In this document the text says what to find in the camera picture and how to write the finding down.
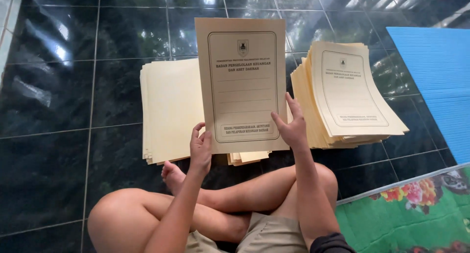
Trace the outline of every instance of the shorts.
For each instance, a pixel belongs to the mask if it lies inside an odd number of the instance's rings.
[[[185,253],[224,253],[214,241],[192,232]],[[308,253],[297,220],[252,213],[250,226],[236,249],[237,253]]]

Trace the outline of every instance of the finger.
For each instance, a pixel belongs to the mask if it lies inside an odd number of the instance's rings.
[[[210,131],[205,131],[203,133],[203,135],[204,135],[203,146],[207,147],[208,149],[211,149],[211,146],[212,146],[212,133]]]
[[[193,128],[193,134],[191,135],[191,141],[194,138],[199,137],[199,130],[201,130],[201,128],[203,128],[204,126],[205,126],[204,122],[200,122],[199,124],[196,124],[196,126]]]
[[[286,124],[282,121],[282,119],[279,117],[279,115],[275,112],[271,112],[271,118],[273,118],[274,123],[277,126],[277,130],[281,129],[284,127]]]
[[[205,131],[199,136],[199,139],[200,139],[201,141],[204,141],[204,135],[205,135]]]
[[[287,104],[289,105],[289,108],[291,109],[292,117],[294,119],[304,116],[297,99],[292,99],[291,95],[289,93],[286,93],[286,100]]]

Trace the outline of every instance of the foam mat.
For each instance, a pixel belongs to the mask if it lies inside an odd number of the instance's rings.
[[[470,30],[387,30],[455,160],[470,162]]]

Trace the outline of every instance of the stack of folders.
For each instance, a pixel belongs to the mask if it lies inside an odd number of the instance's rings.
[[[362,43],[314,41],[291,74],[310,148],[355,148],[408,131],[375,86],[368,58]]]
[[[188,158],[194,126],[204,122],[198,59],[158,61],[141,70],[142,158],[147,164]],[[270,151],[227,154],[229,165],[267,159]]]

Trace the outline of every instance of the blank line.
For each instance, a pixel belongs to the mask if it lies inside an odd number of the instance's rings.
[[[256,101],[270,101],[271,99],[263,99],[263,100],[248,100],[248,101],[233,101],[233,102],[220,102],[220,104],[227,104],[227,103],[239,103],[239,102],[256,102]]]
[[[226,91],[226,92],[219,92],[219,93],[231,93],[231,92],[244,92],[244,91],[259,91],[259,90],[270,90],[271,88],[265,89],[251,89],[251,90],[239,90],[239,91]]]
[[[239,79],[239,80],[218,80],[217,82],[220,82],[220,81],[246,81],[246,80],[261,80],[261,79],[270,79],[270,78],[254,78],[254,79]]]
[[[256,112],[266,112],[266,111],[270,111],[270,112],[271,112],[271,110],[258,110],[258,111],[256,111]],[[238,112],[221,112],[221,114],[222,114],[222,113],[238,113]]]

